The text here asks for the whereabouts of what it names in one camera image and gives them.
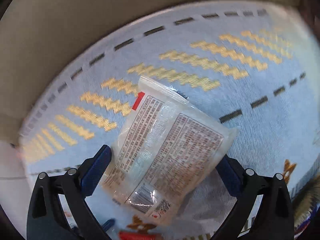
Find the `beige floor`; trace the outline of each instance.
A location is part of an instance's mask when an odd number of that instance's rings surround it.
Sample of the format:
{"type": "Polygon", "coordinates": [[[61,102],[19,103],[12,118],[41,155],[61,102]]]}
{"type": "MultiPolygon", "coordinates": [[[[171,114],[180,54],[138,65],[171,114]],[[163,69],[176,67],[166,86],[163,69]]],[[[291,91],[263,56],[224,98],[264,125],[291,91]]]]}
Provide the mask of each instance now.
{"type": "Polygon", "coordinates": [[[192,1],[198,0],[13,0],[0,21],[0,139],[18,143],[37,98],[88,46],[132,20],[192,1]]]}

